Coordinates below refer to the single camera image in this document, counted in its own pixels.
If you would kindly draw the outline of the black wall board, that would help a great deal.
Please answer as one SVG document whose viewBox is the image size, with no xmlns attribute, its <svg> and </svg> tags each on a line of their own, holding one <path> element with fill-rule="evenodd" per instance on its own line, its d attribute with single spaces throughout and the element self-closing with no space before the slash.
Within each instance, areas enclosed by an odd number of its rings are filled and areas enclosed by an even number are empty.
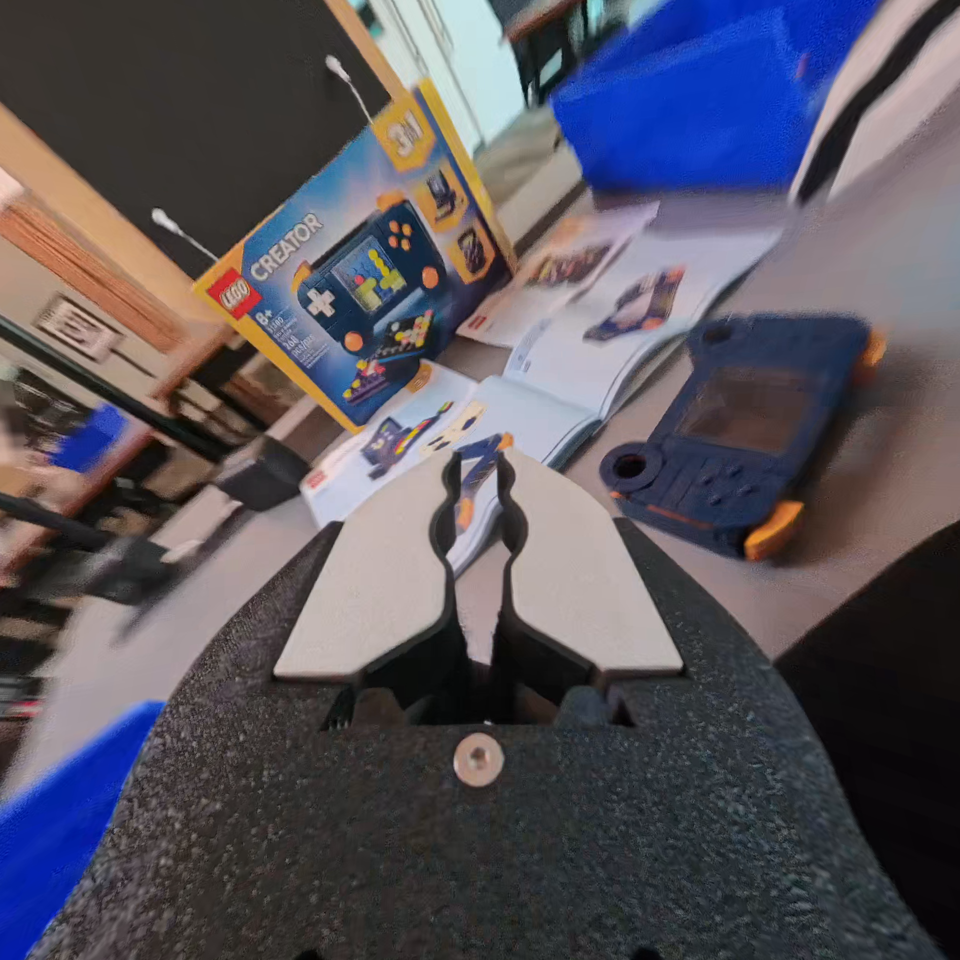
<svg viewBox="0 0 960 960">
<path fill-rule="evenodd" d="M 391 99 L 326 2 L 3 1 L 2 105 L 191 280 Z"/>
</svg>

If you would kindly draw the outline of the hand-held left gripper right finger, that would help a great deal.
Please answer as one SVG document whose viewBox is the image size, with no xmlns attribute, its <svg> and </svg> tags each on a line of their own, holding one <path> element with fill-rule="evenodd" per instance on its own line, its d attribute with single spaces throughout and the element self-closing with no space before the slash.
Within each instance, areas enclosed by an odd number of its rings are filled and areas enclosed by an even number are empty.
<svg viewBox="0 0 960 960">
<path fill-rule="evenodd" d="M 520 450 L 497 466 L 504 568 L 494 659 L 516 676 L 678 676 L 684 661 L 612 516 Z"/>
</svg>

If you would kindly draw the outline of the wall air vent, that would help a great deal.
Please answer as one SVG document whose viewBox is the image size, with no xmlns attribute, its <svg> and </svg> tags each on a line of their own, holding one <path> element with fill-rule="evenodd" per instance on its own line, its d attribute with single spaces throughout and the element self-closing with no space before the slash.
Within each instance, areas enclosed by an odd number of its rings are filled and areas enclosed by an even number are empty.
<svg viewBox="0 0 960 960">
<path fill-rule="evenodd" d="M 124 336 L 89 308 L 65 294 L 55 294 L 32 321 L 35 330 L 86 360 L 104 364 L 120 356 Z"/>
</svg>

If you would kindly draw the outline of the dark blue brick game console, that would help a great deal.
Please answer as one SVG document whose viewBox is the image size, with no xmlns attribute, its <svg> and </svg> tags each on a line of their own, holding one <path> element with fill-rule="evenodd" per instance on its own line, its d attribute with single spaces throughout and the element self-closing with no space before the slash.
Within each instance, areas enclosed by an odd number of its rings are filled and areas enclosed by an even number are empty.
<svg viewBox="0 0 960 960">
<path fill-rule="evenodd" d="M 620 512 L 720 556 L 764 562 L 794 538 L 798 490 L 887 340 L 841 313 L 715 318 L 687 337 L 690 376 L 643 441 L 604 456 Z"/>
</svg>

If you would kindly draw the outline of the black stand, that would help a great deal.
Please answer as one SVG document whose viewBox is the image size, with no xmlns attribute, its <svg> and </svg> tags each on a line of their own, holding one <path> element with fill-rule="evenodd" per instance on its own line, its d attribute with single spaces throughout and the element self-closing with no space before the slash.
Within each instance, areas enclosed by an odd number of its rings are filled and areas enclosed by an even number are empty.
<svg viewBox="0 0 960 960">
<path fill-rule="evenodd" d="M 33 500 L 1 495 L 2 515 L 40 529 L 41 545 L 26 547 L 2 573 L 2 627 L 16 623 L 46 642 L 86 598 L 138 606 L 166 587 L 178 564 L 142 535 L 116 535 L 49 510 Z"/>
</svg>

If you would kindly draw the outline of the closed instruction booklet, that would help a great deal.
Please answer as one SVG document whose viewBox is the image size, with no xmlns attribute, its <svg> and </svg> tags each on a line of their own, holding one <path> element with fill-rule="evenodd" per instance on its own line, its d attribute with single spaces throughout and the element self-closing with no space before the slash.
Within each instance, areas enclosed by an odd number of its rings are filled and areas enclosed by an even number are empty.
<svg viewBox="0 0 960 960">
<path fill-rule="evenodd" d="M 561 219 L 521 261 L 513 279 L 485 299 L 458 335 L 511 349 L 536 322 L 572 304 L 658 216 L 659 200 Z"/>
<path fill-rule="evenodd" d="M 389 399 L 355 436 L 326 453 L 301 482 L 317 529 L 342 522 L 388 481 L 454 447 L 485 411 L 478 382 L 434 362 Z"/>
</svg>

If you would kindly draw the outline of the wooden table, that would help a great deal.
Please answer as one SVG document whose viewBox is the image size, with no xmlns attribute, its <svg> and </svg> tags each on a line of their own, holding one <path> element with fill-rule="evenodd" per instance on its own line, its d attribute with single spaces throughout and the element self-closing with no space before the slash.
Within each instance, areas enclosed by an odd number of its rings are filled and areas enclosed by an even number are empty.
<svg viewBox="0 0 960 960">
<path fill-rule="evenodd" d="M 524 2 L 502 25 L 502 41 L 516 60 L 528 105 L 544 106 L 581 64 L 591 37 L 590 3 Z"/>
</svg>

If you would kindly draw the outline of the blue yellow toy set box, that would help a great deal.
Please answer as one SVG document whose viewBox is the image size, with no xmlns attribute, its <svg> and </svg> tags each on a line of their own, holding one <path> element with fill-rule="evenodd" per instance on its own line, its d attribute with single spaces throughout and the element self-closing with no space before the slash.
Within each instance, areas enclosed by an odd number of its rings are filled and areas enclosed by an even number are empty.
<svg viewBox="0 0 960 960">
<path fill-rule="evenodd" d="M 193 293 L 355 434 L 517 265 L 431 79 L 353 140 Z"/>
</svg>

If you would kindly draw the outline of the black honeycomb wrist rest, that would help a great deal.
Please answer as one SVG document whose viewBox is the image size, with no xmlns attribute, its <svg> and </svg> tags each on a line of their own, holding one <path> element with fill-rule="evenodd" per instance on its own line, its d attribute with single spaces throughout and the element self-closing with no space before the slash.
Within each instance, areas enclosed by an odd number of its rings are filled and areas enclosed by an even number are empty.
<svg viewBox="0 0 960 960">
<path fill-rule="evenodd" d="M 885 873 L 959 956 L 959 523 L 931 534 L 775 667 Z"/>
</svg>

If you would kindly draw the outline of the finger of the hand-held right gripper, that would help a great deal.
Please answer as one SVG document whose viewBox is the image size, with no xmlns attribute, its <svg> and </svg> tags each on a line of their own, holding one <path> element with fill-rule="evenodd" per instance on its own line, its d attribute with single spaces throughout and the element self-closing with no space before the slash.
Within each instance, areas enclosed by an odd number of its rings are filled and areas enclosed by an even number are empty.
<svg viewBox="0 0 960 960">
<path fill-rule="evenodd" d="M 833 79 L 824 84 L 820 111 L 797 173 L 790 185 L 788 201 L 803 203 L 802 190 L 812 182 L 815 158 L 828 135 L 837 127 L 841 114 L 855 96 L 875 78 L 899 41 L 930 9 L 930 1 L 883 1 L 846 53 Z"/>
<path fill-rule="evenodd" d="M 896 43 L 878 74 L 842 111 L 818 151 L 806 198 L 837 199 L 922 136 L 958 99 L 959 3 L 930 8 Z"/>
</svg>

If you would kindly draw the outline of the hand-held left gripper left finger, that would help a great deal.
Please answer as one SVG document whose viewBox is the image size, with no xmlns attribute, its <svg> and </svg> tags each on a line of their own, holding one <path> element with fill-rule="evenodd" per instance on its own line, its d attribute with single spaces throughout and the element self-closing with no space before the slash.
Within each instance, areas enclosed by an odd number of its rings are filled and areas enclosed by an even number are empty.
<svg viewBox="0 0 960 960">
<path fill-rule="evenodd" d="M 449 552 L 461 456 L 390 480 L 344 522 L 272 669 L 280 681 L 442 685 L 466 658 Z"/>
</svg>

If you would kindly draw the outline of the white gooseneck microphone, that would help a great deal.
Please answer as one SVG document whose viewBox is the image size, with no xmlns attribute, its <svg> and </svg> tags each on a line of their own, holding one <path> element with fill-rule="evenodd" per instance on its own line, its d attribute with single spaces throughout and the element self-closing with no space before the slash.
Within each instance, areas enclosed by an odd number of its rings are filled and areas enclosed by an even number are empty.
<svg viewBox="0 0 960 960">
<path fill-rule="evenodd" d="M 374 124 L 374 116 L 368 109 L 366 102 L 355 85 L 352 76 L 343 66 L 341 60 L 334 54 L 326 54 L 324 57 L 324 64 L 328 72 L 334 74 L 342 83 L 346 85 L 354 100 L 358 104 L 361 113 L 366 118 L 367 126 L 372 126 Z"/>
<path fill-rule="evenodd" d="M 219 256 L 213 253 L 210 249 L 196 240 L 194 237 L 189 235 L 180 225 L 170 217 L 165 210 L 160 207 L 153 207 L 150 210 L 150 220 L 156 226 L 162 228 L 165 232 L 173 234 L 179 239 L 186 242 L 191 248 L 203 255 L 208 261 L 216 262 L 219 259 Z"/>
</svg>

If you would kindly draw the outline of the open thick instruction booklet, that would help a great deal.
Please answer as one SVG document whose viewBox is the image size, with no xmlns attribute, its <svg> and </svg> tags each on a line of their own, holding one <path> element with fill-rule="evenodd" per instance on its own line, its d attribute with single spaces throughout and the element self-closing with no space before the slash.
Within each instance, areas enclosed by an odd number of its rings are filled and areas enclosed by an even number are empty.
<svg viewBox="0 0 960 960">
<path fill-rule="evenodd" d="M 462 471 L 448 555 L 455 575 L 498 519 L 499 454 L 519 450 L 561 469 L 783 232 L 643 230 L 588 291 L 526 331 L 503 370 L 479 384 L 485 411 L 451 446 Z"/>
</svg>

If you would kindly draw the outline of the blue plastic bin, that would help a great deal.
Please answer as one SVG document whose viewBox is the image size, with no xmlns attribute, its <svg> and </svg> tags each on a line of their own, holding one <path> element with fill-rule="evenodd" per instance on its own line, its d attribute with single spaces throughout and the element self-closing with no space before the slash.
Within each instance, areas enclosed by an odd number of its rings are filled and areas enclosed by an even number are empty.
<svg viewBox="0 0 960 960">
<path fill-rule="evenodd" d="M 102 404 L 48 455 L 49 464 L 76 474 L 89 474 L 126 431 L 128 420 L 118 408 Z"/>
<path fill-rule="evenodd" d="M 1 809 L 1 957 L 21 959 L 90 864 L 165 702 L 134 705 Z"/>
<path fill-rule="evenodd" d="M 550 97 L 594 191 L 790 186 L 877 1 L 673 1 Z"/>
</svg>

